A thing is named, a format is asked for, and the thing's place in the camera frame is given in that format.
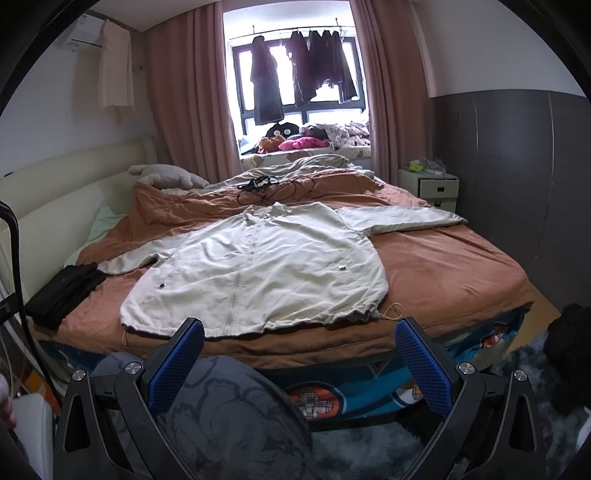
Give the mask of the cream padded headboard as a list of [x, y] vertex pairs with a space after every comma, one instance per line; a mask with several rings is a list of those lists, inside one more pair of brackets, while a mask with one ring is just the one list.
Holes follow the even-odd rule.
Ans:
[[1, 179], [1, 200], [19, 224], [21, 284], [28, 299], [88, 239], [99, 210], [129, 211], [132, 165], [157, 160], [152, 138], [78, 150], [21, 168]]

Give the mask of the dark grey wardrobe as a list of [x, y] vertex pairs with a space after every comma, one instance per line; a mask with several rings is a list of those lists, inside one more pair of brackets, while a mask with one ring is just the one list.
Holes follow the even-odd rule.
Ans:
[[457, 211], [556, 308], [590, 303], [590, 102], [541, 90], [435, 97], [433, 153]]

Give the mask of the white air conditioner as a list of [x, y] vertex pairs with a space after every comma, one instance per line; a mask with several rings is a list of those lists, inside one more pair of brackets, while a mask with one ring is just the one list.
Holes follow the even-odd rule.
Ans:
[[61, 42], [62, 47], [72, 51], [101, 49], [104, 24], [105, 21], [96, 16], [90, 14], [81, 15], [64, 33]]

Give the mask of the dark hanging clothes group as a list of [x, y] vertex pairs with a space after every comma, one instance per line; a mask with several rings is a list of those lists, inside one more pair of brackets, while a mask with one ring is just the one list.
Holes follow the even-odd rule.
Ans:
[[338, 88], [339, 103], [359, 97], [339, 32], [311, 30], [304, 37], [294, 31], [284, 46], [293, 67], [294, 104], [311, 103], [325, 84]]

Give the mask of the cream white zip jacket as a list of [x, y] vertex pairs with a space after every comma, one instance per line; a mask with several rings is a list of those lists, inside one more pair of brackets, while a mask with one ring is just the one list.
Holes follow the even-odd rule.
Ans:
[[454, 226], [433, 207], [249, 207], [206, 228], [150, 241], [99, 264], [144, 274], [119, 309], [123, 326], [170, 337], [188, 317], [207, 338], [376, 316], [389, 291], [373, 236]]

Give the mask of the black penguin plush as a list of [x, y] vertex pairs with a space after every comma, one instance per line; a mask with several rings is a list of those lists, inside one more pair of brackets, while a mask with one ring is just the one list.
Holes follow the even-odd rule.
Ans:
[[290, 138], [300, 133], [300, 126], [290, 122], [274, 123], [269, 130], [266, 131], [266, 138], [273, 139], [274, 137]]

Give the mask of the right pink curtain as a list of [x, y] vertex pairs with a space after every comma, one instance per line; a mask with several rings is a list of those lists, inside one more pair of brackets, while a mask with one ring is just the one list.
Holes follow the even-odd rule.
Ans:
[[367, 81], [375, 172], [392, 185], [399, 170], [431, 155], [431, 112], [409, 1], [353, 1]]

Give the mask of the pink curtain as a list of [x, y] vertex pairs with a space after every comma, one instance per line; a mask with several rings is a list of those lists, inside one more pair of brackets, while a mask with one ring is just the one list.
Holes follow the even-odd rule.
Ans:
[[170, 163], [211, 183], [238, 174], [221, 3], [155, 25], [144, 42], [149, 105]]
[[431, 155], [431, 112], [409, 1], [353, 1], [367, 81], [375, 172], [392, 185], [399, 170]]

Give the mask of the left pink curtain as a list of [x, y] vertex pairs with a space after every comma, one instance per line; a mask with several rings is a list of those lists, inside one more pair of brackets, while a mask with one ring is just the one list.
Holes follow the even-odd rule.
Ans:
[[221, 3], [155, 25], [144, 42], [149, 105], [170, 163], [211, 183], [238, 174]]

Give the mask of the grey plush toy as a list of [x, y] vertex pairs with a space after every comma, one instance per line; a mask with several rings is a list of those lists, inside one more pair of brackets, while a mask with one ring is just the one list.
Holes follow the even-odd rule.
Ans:
[[209, 182], [183, 168], [168, 164], [132, 165], [128, 173], [138, 177], [138, 182], [163, 189], [204, 189]]

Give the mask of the black fluffy item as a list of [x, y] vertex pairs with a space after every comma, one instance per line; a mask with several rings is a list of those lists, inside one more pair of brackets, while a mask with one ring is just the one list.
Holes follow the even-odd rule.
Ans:
[[590, 408], [590, 307], [567, 305], [548, 326], [543, 351], [557, 378], [554, 409], [570, 415]]

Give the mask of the blue cartoon bed sheet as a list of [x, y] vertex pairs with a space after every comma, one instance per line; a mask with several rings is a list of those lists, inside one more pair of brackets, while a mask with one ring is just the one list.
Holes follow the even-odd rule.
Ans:
[[242, 362], [283, 390], [311, 424], [370, 420], [418, 400], [394, 348], [398, 321], [374, 314], [304, 320], [266, 309], [202, 310], [204, 354]]

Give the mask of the black clothes on bed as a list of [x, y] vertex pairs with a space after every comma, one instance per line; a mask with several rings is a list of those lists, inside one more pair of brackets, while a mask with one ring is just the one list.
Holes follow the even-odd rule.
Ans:
[[68, 265], [27, 302], [24, 314], [36, 326], [57, 332], [62, 321], [105, 279], [96, 263]]

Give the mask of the light green pillow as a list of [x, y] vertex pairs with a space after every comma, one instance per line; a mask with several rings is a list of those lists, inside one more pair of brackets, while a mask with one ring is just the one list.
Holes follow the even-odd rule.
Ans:
[[86, 242], [67, 258], [64, 262], [64, 267], [75, 265], [80, 253], [87, 246], [102, 240], [125, 216], [125, 213], [114, 213], [109, 206], [102, 205], [91, 225]]

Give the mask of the cream hanging towel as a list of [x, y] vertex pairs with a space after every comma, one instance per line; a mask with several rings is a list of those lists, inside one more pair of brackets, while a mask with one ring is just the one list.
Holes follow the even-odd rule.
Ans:
[[102, 27], [98, 72], [98, 106], [132, 108], [135, 105], [132, 79], [130, 32], [106, 21]]

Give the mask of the brown bed blanket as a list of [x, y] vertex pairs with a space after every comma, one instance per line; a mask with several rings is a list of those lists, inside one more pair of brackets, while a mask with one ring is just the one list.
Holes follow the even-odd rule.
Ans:
[[[163, 193], [135, 186], [131, 213], [98, 246], [88, 246], [78, 263], [110, 260], [157, 238], [201, 229], [249, 205], [322, 202], [331, 208], [382, 205], [424, 206], [404, 189], [380, 184], [360, 173], [329, 169], [296, 177], [270, 188], [273, 200], [223, 187], [211, 193]], [[510, 256], [458, 225], [373, 236], [386, 268], [389, 294], [380, 312], [394, 314], [394, 302], [431, 337], [459, 334], [501, 314], [529, 305], [533, 287]], [[57, 332], [35, 325], [37, 340], [51, 340], [96, 354], [129, 352], [147, 357], [163, 343], [126, 330], [118, 308], [145, 269], [107, 279], [61, 322]], [[394, 349], [394, 322], [370, 320], [308, 325], [277, 333], [207, 340], [205, 356], [228, 355], [256, 369], [291, 369], [382, 354]]]

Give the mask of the white bedside drawer cabinet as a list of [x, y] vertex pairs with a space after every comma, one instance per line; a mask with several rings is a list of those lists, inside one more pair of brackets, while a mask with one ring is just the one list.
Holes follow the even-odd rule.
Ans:
[[415, 197], [427, 201], [431, 206], [449, 212], [456, 211], [460, 180], [454, 175], [400, 170], [399, 186]]

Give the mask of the dark hanging coat left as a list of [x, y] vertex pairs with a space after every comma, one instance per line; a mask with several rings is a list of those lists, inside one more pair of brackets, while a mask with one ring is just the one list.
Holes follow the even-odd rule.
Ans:
[[276, 59], [262, 35], [253, 38], [250, 47], [253, 85], [254, 121], [256, 125], [274, 124], [284, 118], [283, 100], [280, 96]]

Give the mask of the pink cloth on sill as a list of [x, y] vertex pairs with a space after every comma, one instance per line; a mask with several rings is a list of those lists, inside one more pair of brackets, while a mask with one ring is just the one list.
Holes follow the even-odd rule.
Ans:
[[297, 139], [287, 139], [283, 143], [280, 143], [280, 151], [294, 151], [294, 150], [306, 150], [315, 148], [327, 148], [329, 143], [325, 140], [318, 139], [315, 137], [300, 137]]

